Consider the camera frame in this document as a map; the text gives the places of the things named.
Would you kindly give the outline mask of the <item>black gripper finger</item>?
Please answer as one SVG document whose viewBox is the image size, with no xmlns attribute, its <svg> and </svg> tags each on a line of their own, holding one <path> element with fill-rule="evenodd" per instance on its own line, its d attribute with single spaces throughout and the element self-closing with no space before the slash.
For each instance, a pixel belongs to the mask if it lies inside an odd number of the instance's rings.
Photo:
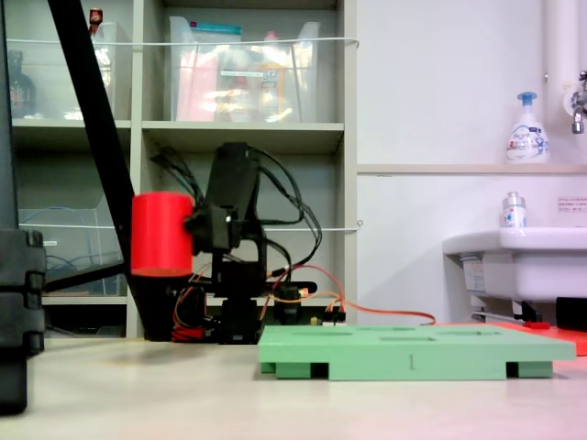
<svg viewBox="0 0 587 440">
<path fill-rule="evenodd" d="M 183 228 L 191 236 L 192 255 L 197 256 L 205 246 L 205 211 L 194 208 L 184 219 Z"/>
</svg>

